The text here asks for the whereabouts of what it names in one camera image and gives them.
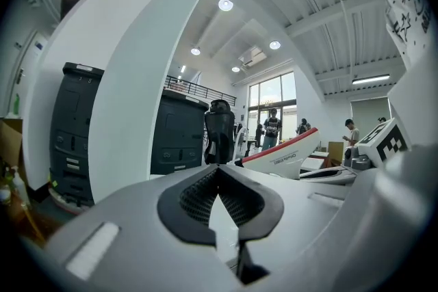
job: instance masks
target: black chair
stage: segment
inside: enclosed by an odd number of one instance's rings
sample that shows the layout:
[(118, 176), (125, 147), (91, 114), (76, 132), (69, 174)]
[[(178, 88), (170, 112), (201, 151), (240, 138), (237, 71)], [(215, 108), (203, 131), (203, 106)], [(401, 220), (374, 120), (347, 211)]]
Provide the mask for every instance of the black chair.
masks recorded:
[(234, 153), (234, 113), (225, 100), (211, 102), (210, 111), (205, 114), (208, 146), (204, 152), (206, 164), (226, 164)]

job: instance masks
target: red and white device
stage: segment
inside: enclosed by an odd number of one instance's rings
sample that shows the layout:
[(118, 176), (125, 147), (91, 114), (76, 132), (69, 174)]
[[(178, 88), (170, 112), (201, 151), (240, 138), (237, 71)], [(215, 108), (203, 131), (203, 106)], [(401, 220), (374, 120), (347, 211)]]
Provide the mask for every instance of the red and white device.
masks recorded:
[(312, 128), (283, 144), (243, 158), (242, 165), (257, 172), (299, 179), (301, 164), (315, 150), (320, 140), (320, 132)]

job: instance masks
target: man in black t-shirt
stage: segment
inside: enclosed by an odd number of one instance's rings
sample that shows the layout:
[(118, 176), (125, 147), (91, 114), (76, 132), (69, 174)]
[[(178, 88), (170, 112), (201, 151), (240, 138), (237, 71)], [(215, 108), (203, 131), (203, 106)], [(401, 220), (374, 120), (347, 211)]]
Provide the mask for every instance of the man in black t-shirt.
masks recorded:
[(266, 134), (263, 141), (262, 151), (276, 146), (276, 141), (279, 138), (279, 133), (283, 125), (281, 120), (276, 117), (276, 109), (271, 109), (271, 116), (264, 122)]

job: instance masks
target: white ceiling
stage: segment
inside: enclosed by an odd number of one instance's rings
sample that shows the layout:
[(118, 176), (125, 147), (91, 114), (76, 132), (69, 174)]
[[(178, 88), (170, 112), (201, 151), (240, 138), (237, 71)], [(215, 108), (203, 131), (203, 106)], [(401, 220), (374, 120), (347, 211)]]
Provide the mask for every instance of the white ceiling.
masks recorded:
[(188, 67), (187, 65), (185, 66), (184, 72), (181, 72), (182, 68), (183, 68), (182, 64), (180, 64), (179, 62), (177, 62), (175, 60), (172, 60), (172, 62), (170, 63), (169, 71), (167, 72), (167, 75), (171, 76), (171, 77), (175, 77), (175, 78), (178, 78), (179, 76), (181, 76), (182, 80), (191, 81), (198, 74), (197, 70), (195, 70), (191, 67)]
[[(214, 62), (223, 68), (229, 80), (240, 84), (273, 67), (291, 65), (294, 60), (304, 68), (320, 96), (357, 89), (357, 85), (351, 84), (356, 77), (390, 73), (391, 79), (385, 84), (394, 84), (404, 72), (402, 60), (385, 29), (386, 0), (346, 0), (344, 7), (339, 0), (248, 0), (274, 21), (278, 31), (272, 30), (272, 23), (261, 21), (260, 11), (247, 1), (232, 0), (234, 8), (230, 12), (221, 12), (218, 1), (199, 1), (172, 66), (187, 62), (196, 72), (197, 63), (206, 67)], [(282, 38), (282, 47), (273, 51), (269, 43), (277, 38)], [(241, 64), (238, 58), (255, 45), (268, 58), (239, 74), (232, 73), (231, 68)], [(190, 57), (193, 46), (201, 48), (198, 61)], [(359, 89), (373, 87), (365, 84)]]

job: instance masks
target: bottle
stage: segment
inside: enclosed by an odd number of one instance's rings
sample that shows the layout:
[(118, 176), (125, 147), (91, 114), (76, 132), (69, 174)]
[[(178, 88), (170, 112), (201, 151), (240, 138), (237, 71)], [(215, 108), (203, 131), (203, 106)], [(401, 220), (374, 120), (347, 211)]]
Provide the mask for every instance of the bottle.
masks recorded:
[(15, 101), (14, 101), (14, 115), (19, 116), (20, 112), (20, 95), (15, 94)]
[(6, 180), (6, 183), (9, 185), (9, 188), (11, 189), (11, 191), (14, 191), (15, 190), (14, 176), (9, 171), (9, 167), (6, 167), (5, 180)]
[(14, 167), (11, 167), (13, 170), (15, 170), (14, 173), (14, 185), (18, 192), (18, 195), (20, 196), (21, 200), (30, 206), (29, 197), (27, 196), (26, 191), (26, 184), (23, 180), (20, 178), (20, 174), (18, 173), (18, 167), (15, 165)]

